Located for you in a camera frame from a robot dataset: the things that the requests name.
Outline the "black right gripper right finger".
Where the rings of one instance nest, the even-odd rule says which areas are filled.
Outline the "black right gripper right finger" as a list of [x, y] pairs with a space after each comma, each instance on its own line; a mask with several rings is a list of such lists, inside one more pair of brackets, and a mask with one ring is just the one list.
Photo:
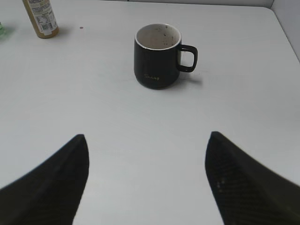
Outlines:
[[300, 187], [218, 131], [210, 134], [206, 176], [225, 225], [298, 225]]

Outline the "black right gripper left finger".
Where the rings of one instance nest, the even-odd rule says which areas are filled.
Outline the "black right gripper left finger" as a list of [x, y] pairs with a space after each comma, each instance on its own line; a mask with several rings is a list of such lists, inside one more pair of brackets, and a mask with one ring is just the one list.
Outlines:
[[42, 164], [1, 188], [2, 225], [71, 225], [89, 175], [83, 134], [74, 136]]

